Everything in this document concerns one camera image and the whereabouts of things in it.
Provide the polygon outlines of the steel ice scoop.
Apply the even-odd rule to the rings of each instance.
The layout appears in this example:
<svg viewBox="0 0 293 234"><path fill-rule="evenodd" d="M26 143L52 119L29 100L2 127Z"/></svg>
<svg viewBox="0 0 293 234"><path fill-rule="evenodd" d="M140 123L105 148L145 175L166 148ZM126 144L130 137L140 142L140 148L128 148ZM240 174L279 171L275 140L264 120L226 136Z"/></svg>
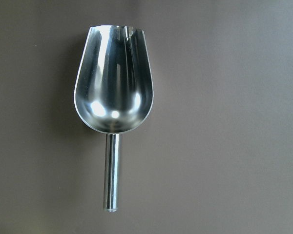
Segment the steel ice scoop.
<svg viewBox="0 0 293 234"><path fill-rule="evenodd" d="M118 209L121 135L139 127L154 99L143 30L100 25L88 31L74 89L80 119L106 135L103 208Z"/></svg>

